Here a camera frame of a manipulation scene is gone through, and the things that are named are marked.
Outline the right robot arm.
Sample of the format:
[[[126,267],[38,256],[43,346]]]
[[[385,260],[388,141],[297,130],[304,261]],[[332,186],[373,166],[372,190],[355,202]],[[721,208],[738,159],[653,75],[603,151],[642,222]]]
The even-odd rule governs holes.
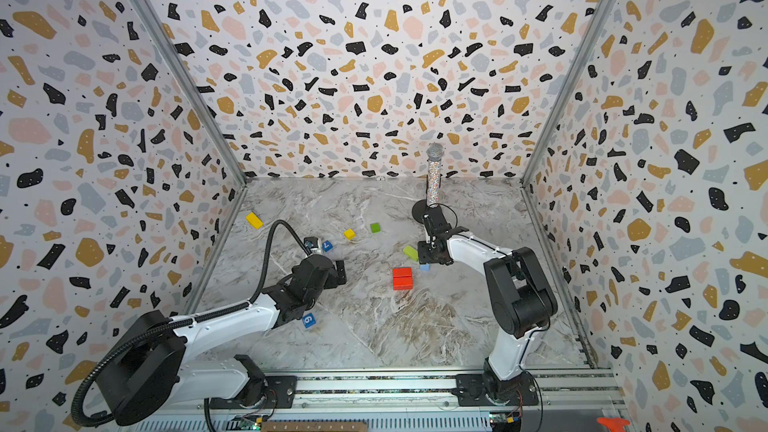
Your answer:
[[[486,281],[499,331],[483,366],[481,394],[493,403],[520,397],[526,356],[558,311],[536,254],[528,247],[512,250],[481,240],[467,228],[451,224],[440,205],[425,200],[413,206],[412,216],[425,231],[417,248],[421,264],[459,262]]]

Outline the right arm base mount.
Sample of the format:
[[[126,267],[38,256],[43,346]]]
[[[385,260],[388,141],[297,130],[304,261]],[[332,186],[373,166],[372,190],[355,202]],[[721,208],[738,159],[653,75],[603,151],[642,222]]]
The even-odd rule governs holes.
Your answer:
[[[528,372],[510,380],[499,380],[489,371],[481,374],[459,374],[451,394],[461,407],[518,407],[540,403],[538,388]]]

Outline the red rectangular block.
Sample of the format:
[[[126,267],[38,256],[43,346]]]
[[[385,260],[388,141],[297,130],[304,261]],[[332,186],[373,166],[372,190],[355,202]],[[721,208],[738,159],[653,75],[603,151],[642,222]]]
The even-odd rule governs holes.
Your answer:
[[[410,267],[399,267],[392,270],[394,279],[404,279],[412,277],[412,269]]]
[[[413,278],[412,277],[394,277],[393,289],[396,291],[412,290]]]

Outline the lime green block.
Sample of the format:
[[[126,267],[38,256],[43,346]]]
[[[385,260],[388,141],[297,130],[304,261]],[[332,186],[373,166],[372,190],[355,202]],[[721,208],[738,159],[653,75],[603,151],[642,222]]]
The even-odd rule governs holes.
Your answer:
[[[418,251],[417,251],[417,250],[416,250],[414,247],[412,247],[412,246],[410,246],[410,245],[407,245],[407,246],[406,246],[406,247],[403,249],[403,253],[404,253],[404,254],[405,254],[407,257],[409,257],[411,260],[413,260],[413,261],[415,261],[415,262],[418,262],[418,261],[419,261],[419,254],[418,254]]]

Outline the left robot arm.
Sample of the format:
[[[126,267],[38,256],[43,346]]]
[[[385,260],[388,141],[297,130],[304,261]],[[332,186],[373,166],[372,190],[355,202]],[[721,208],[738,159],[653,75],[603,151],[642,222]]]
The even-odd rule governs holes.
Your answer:
[[[201,400],[206,408],[216,400],[240,408],[276,407],[281,403],[278,390],[248,355],[219,362],[203,361],[201,355],[306,318],[323,291],[346,282],[343,261],[312,254],[253,301],[186,316],[146,313],[94,370],[92,383],[107,411],[87,416],[75,404],[72,417],[88,427],[109,422],[128,426],[176,402]]]

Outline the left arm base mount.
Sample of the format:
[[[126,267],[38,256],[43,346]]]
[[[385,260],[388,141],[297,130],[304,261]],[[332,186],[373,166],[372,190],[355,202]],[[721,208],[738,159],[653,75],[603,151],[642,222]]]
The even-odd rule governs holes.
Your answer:
[[[297,390],[295,375],[268,375],[264,379],[250,379],[243,391],[234,398],[213,398],[211,410],[264,411],[290,409]]]

